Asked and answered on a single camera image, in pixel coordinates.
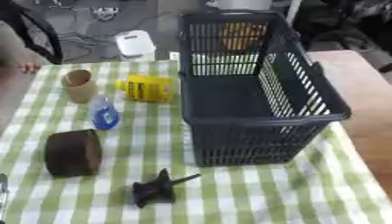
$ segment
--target dark blue plastic basket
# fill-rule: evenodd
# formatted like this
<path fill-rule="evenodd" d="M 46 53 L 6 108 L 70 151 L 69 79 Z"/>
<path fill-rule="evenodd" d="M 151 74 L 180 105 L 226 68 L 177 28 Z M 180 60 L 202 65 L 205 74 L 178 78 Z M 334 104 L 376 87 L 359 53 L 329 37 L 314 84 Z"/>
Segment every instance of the dark blue plastic basket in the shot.
<path fill-rule="evenodd" d="M 181 97 L 201 166 L 284 163 L 349 107 L 274 12 L 180 19 Z"/>

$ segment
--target tan cup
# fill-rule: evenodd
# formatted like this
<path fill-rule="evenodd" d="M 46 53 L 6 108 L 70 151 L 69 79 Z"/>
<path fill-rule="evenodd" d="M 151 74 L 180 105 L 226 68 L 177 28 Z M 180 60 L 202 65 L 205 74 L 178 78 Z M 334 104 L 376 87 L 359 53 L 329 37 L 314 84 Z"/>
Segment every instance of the tan cup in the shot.
<path fill-rule="evenodd" d="M 69 100 L 75 103 L 88 103 L 97 93 L 96 83 L 91 80 L 91 73 L 87 70 L 74 70 L 66 74 L 61 84 Z"/>

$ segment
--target small blue bottle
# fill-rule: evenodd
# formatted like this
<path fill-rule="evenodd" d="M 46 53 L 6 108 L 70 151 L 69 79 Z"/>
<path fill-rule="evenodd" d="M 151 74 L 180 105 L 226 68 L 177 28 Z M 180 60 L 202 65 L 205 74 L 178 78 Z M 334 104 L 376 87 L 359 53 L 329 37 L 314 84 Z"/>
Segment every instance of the small blue bottle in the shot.
<path fill-rule="evenodd" d="M 97 95 L 91 100 L 89 111 L 92 123 L 98 130 L 109 130 L 120 120 L 113 102 L 104 95 Z"/>

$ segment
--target checkered tablecloth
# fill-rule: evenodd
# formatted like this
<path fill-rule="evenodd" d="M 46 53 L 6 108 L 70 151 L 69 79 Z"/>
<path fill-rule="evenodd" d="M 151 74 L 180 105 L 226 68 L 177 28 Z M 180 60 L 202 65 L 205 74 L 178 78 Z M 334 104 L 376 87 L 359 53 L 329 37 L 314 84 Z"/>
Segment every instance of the checkered tablecloth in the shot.
<path fill-rule="evenodd" d="M 103 160 L 97 176 L 53 179 L 43 163 L 54 132 L 92 128 L 88 110 L 69 102 L 60 78 L 92 72 L 100 92 L 122 112 L 98 131 Z M 129 74 L 177 76 L 177 63 L 44 66 L 0 139 L 0 172 L 9 175 L 6 223 L 392 223 L 385 192 L 340 124 L 330 125 L 288 164 L 199 168 L 179 99 L 126 101 L 113 83 Z M 175 187 L 175 204 L 138 209 L 130 186 L 167 168 L 172 178 L 201 173 Z"/>

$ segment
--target yellow spray bottle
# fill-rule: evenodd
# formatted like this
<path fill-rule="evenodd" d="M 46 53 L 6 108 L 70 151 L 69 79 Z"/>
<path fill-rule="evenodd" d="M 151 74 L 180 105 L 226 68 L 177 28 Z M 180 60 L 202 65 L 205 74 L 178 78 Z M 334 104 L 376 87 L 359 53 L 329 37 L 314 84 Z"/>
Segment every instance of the yellow spray bottle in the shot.
<path fill-rule="evenodd" d="M 170 102 L 173 97 L 172 78 L 130 75 L 126 80 L 117 80 L 115 88 L 125 91 L 135 101 Z"/>

